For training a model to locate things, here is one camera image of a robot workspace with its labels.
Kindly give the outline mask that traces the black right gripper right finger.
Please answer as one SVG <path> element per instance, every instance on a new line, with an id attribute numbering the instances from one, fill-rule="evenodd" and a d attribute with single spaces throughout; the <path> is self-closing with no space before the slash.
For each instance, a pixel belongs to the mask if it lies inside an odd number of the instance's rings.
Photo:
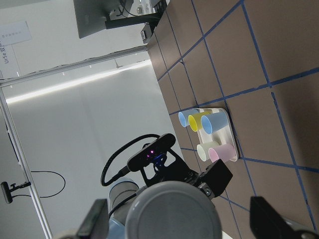
<path id="1" fill-rule="evenodd" d="M 250 198 L 250 229 L 256 239 L 297 239 L 298 234 L 263 198 Z"/>

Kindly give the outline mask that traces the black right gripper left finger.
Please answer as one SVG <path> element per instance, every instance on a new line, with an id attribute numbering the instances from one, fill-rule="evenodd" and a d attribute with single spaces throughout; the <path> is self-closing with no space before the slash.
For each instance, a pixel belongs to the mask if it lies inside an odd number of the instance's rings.
<path id="1" fill-rule="evenodd" d="M 79 227 L 77 239 L 106 239 L 109 232 L 109 214 L 107 199 L 94 201 L 88 214 Z"/>

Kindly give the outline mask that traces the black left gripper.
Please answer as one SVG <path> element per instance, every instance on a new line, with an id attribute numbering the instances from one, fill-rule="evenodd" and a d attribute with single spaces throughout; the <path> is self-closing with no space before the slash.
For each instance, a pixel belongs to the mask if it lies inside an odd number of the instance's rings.
<path id="1" fill-rule="evenodd" d="M 151 162 L 155 172 L 152 178 L 149 179 L 145 170 L 141 170 L 146 186 L 150 187 L 166 181 L 178 181 L 198 188 L 208 198 L 212 199 L 220 196 L 225 191 L 233 177 L 232 172 L 221 159 L 210 164 L 205 171 L 197 173 L 190 169 L 177 153 L 174 151 L 169 151 L 169 153 L 175 158 L 175 161 L 170 165 L 164 165 L 167 160 L 166 153 L 160 154 Z"/>

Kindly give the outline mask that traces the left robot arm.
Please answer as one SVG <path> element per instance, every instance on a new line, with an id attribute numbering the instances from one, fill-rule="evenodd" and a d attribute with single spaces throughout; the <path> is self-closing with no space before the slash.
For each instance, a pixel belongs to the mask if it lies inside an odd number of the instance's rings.
<path id="1" fill-rule="evenodd" d="M 222 225 L 212 199 L 225 191 L 232 173 L 222 160 L 202 173 L 175 154 L 156 158 L 155 175 L 139 187 L 124 178 L 110 190 L 111 239 L 220 239 Z"/>

